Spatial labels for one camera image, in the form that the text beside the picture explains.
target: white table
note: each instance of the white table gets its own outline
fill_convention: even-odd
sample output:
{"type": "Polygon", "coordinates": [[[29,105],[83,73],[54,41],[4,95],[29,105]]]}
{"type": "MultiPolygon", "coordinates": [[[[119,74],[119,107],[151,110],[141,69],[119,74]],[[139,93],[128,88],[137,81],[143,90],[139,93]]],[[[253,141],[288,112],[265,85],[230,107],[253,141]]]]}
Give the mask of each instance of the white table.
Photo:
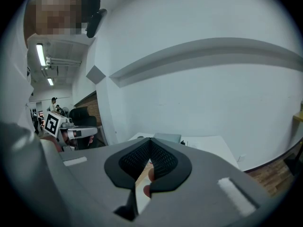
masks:
{"type": "MultiPolygon", "coordinates": [[[[137,133],[129,140],[134,140],[139,136],[153,137],[153,134],[137,133]]],[[[186,146],[190,146],[196,149],[204,150],[213,153],[222,159],[226,160],[234,167],[239,168],[237,161],[232,155],[231,150],[221,136],[207,136],[207,137],[184,137],[181,136],[181,141],[185,142],[186,146]]]]}

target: wall socket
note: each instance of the wall socket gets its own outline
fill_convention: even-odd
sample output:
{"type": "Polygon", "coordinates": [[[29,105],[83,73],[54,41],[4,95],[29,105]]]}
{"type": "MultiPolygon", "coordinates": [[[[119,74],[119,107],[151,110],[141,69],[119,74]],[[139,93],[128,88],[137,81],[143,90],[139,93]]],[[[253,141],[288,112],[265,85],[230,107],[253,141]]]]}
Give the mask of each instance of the wall socket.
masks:
{"type": "Polygon", "coordinates": [[[239,159],[238,159],[238,162],[244,161],[245,157],[246,157],[246,154],[240,155],[239,159]]]}

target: fluorescent light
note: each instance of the fluorescent light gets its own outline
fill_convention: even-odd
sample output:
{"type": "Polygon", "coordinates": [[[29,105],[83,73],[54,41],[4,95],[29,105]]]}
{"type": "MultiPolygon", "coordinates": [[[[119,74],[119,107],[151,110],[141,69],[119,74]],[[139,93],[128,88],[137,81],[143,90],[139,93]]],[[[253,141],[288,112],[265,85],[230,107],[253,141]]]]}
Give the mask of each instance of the fluorescent light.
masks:
{"type": "Polygon", "coordinates": [[[39,56],[41,66],[46,66],[45,60],[44,60],[44,55],[43,55],[43,46],[42,46],[42,44],[37,44],[36,47],[37,47],[37,52],[38,52],[38,56],[39,56]]]}
{"type": "Polygon", "coordinates": [[[51,79],[51,78],[48,78],[47,80],[48,80],[49,84],[50,84],[51,86],[53,86],[53,81],[52,81],[52,79],[51,79]]]}

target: brown brick wall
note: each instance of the brown brick wall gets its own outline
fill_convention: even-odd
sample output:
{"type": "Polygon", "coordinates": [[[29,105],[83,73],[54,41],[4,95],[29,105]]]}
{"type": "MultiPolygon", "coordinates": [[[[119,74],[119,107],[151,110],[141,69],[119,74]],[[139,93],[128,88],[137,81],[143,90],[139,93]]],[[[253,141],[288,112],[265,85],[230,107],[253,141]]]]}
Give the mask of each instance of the brown brick wall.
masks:
{"type": "Polygon", "coordinates": [[[85,98],[83,101],[77,103],[75,105],[76,108],[80,107],[87,107],[87,111],[89,115],[95,116],[97,119],[97,126],[102,125],[98,100],[97,100],[97,93],[90,95],[89,97],[85,98]]]}

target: black office chair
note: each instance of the black office chair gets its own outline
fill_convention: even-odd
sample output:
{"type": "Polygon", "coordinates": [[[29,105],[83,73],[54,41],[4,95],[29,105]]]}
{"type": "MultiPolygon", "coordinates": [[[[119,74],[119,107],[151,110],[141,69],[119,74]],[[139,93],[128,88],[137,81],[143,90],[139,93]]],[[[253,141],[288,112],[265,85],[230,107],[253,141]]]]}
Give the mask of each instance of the black office chair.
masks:
{"type": "MultiPolygon", "coordinates": [[[[97,126],[97,119],[95,116],[90,116],[87,107],[74,108],[70,111],[69,117],[76,126],[97,126]]],[[[78,149],[97,148],[97,135],[94,135],[93,142],[87,146],[88,139],[78,139],[78,149]]]]}

